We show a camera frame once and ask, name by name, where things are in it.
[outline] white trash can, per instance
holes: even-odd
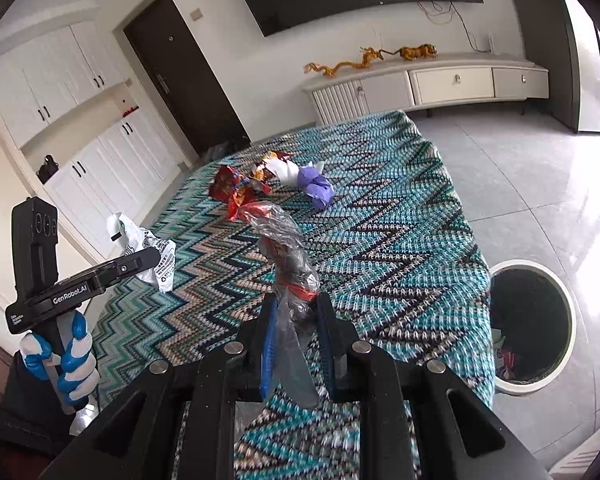
[[[545,266],[507,260],[491,267],[491,327],[515,356],[514,378],[496,390],[524,396],[544,388],[566,366],[576,339],[573,299]]]

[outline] gloved hand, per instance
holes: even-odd
[[[71,330],[74,338],[62,357],[52,352],[51,345],[41,335],[31,332],[20,341],[20,353],[27,370],[42,381],[48,381],[42,361],[51,358],[53,364],[59,364],[64,373],[58,377],[58,390],[64,393],[65,403],[76,405],[96,388],[100,374],[91,353],[93,339],[80,312],[75,313]]]

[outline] plastic bag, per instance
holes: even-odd
[[[131,218],[124,213],[115,213],[107,218],[109,236],[125,254],[133,254],[147,247],[155,247],[160,251],[160,262],[153,269],[147,269],[136,278],[158,288],[160,292],[173,290],[173,274],[176,264],[176,243],[172,240],[163,240],[143,227],[138,227]]]
[[[314,331],[314,311],[309,302],[320,292],[320,280],[302,245],[302,233],[291,216],[271,202],[245,204],[237,217],[260,235],[260,252],[275,266],[278,310],[274,376],[299,406],[313,408],[318,394],[302,349]]]

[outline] dark brown door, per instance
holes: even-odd
[[[224,142],[232,151],[248,145],[242,123],[172,0],[155,0],[125,34],[199,155]]]

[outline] metal bolt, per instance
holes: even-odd
[[[351,345],[351,349],[357,354],[368,354],[371,352],[371,343],[366,341],[356,341]]]
[[[443,374],[446,370],[446,365],[440,359],[432,359],[427,361],[427,370],[435,374]]]
[[[149,365],[149,371],[152,374],[160,375],[169,369],[169,363],[164,359],[156,359]]]
[[[241,354],[243,350],[244,345],[240,341],[229,341],[226,345],[224,345],[224,351],[229,355]]]

